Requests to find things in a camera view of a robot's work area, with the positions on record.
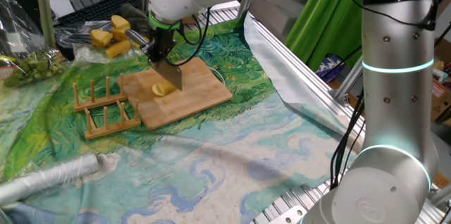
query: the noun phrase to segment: black cable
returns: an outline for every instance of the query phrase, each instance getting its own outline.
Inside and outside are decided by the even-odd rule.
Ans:
[[[202,39],[200,40],[200,43],[199,43],[199,45],[197,46],[196,51],[194,51],[194,53],[191,55],[191,57],[190,57],[189,59],[187,59],[186,61],[183,61],[182,63],[179,63],[179,64],[174,64],[174,63],[170,62],[170,61],[168,60],[167,57],[165,57],[164,59],[166,60],[166,62],[167,62],[169,65],[171,65],[171,66],[183,66],[183,65],[185,65],[186,63],[190,62],[190,61],[191,61],[191,60],[199,53],[200,48],[202,47],[202,45],[204,44],[204,41],[205,41],[206,31],[209,29],[209,23],[210,23],[210,10],[211,10],[211,7],[209,7],[208,10],[207,10],[207,15],[206,15],[206,26],[205,26],[205,30],[204,30],[204,35],[202,35]]]
[[[362,125],[362,128],[360,128],[360,131],[359,131],[359,133],[357,134],[357,137],[355,138],[354,142],[352,143],[349,153],[347,153],[345,165],[343,166],[343,171],[345,171],[345,169],[346,169],[347,162],[348,162],[349,159],[350,159],[351,152],[352,152],[352,149],[354,148],[354,145],[357,143],[357,140],[359,140],[360,134],[361,134],[362,131],[364,130],[365,123],[366,123],[366,119],[364,120],[364,124]]]
[[[434,48],[437,48],[437,46],[442,42],[442,40],[445,38],[445,35],[451,30],[451,23],[446,28],[446,30],[441,34],[441,36],[435,41]]]
[[[338,176],[340,174],[341,163],[344,157],[344,153],[346,152],[347,140],[349,139],[350,133],[354,129],[355,124],[359,120],[359,117],[364,110],[364,105],[362,104],[363,98],[364,98],[364,89],[362,89],[362,92],[359,96],[359,100],[357,101],[357,105],[354,109],[354,112],[352,113],[351,121],[350,124],[348,125],[347,131],[343,135],[340,142],[338,143],[337,149],[333,153],[332,159],[330,160],[330,189],[334,189],[338,186]]]
[[[200,27],[200,23],[199,23],[198,19],[196,18],[196,16],[195,15],[191,15],[191,16],[192,16],[192,19],[196,21],[195,25],[196,25],[197,29],[199,30],[199,39],[197,40],[197,42],[191,42],[190,40],[188,40],[188,38],[185,36],[185,31],[184,31],[183,27],[181,27],[178,30],[178,32],[183,37],[185,42],[187,42],[187,44],[189,44],[189,45],[198,45],[200,43],[200,40],[202,39],[202,28]]]
[[[337,154],[337,157],[335,160],[335,184],[334,184],[335,186],[339,185],[338,177],[340,176],[341,165],[343,162],[343,158],[345,157],[347,141],[349,139],[350,134],[352,133],[352,130],[354,129],[355,124],[359,120],[359,117],[363,113],[363,111],[364,111],[364,105],[362,104],[362,106],[360,106],[359,110],[357,111],[357,114],[354,117],[354,120],[352,121],[352,123],[350,124],[350,126],[348,128],[348,131],[344,137],[344,140],[341,141],[341,145],[339,146],[340,150],[338,151],[338,154]]]
[[[252,19],[252,20],[255,20],[255,21],[258,22],[258,23],[263,24],[259,19],[255,18],[255,17],[253,17],[253,16],[251,16],[251,19]]]
[[[321,76],[321,79],[322,80],[326,79],[326,77],[328,77],[331,73],[333,73],[335,70],[337,70],[342,64],[344,64],[344,63],[346,63],[346,61],[350,60],[353,55],[355,55],[358,51],[360,51],[361,48],[362,48],[362,46],[360,45],[351,54],[347,55],[345,57],[345,59],[343,59],[343,61],[339,62],[338,65],[334,66],[334,68],[332,68],[332,70],[328,71],[325,75]]]
[[[425,24],[406,23],[406,22],[403,22],[402,20],[398,20],[397,18],[394,18],[394,17],[392,17],[391,15],[388,15],[388,14],[386,14],[386,13],[381,13],[381,12],[375,11],[375,10],[373,10],[373,9],[367,8],[367,7],[365,7],[365,6],[362,6],[362,5],[361,5],[359,2],[357,2],[356,0],[352,0],[352,2],[354,2],[354,4],[356,4],[358,7],[360,7],[360,8],[363,9],[363,10],[366,10],[366,11],[368,11],[368,12],[372,12],[372,13],[375,13],[375,14],[379,14],[379,15],[388,17],[388,18],[390,18],[390,19],[392,19],[392,20],[394,20],[394,21],[396,21],[396,22],[398,22],[398,23],[401,23],[401,24],[404,24],[404,25],[409,25],[409,26],[419,27],[419,28],[421,28],[421,29],[425,29],[425,28],[426,28],[426,25],[425,25]]]

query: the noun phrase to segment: white tube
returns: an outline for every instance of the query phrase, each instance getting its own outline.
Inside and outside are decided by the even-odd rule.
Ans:
[[[50,187],[64,185],[99,169],[94,154],[81,156],[0,185],[0,206],[4,206]]]

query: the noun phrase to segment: green cloth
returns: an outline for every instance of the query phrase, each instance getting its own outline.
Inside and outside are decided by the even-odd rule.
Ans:
[[[309,0],[285,45],[317,71],[326,54],[345,58],[362,44],[361,26],[362,10],[352,0]],[[352,67],[361,54],[347,65]]]

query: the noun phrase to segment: clear plastic bag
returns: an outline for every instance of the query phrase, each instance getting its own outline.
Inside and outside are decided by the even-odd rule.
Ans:
[[[138,58],[144,55],[141,49],[132,46],[126,54],[110,58],[105,52],[105,49],[94,48],[91,44],[74,44],[73,53],[75,55],[75,61],[86,61],[91,63],[113,63]]]
[[[66,67],[56,49],[46,48],[44,36],[16,0],[0,0],[0,82],[19,87],[62,73]]]
[[[91,21],[55,27],[56,42],[63,48],[72,49],[74,44],[91,44],[92,30],[111,31],[111,21]]]

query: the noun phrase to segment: lemon slice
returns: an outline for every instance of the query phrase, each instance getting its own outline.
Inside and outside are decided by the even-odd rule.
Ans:
[[[165,97],[174,92],[177,88],[169,82],[160,82],[152,86],[152,92],[157,97]]]

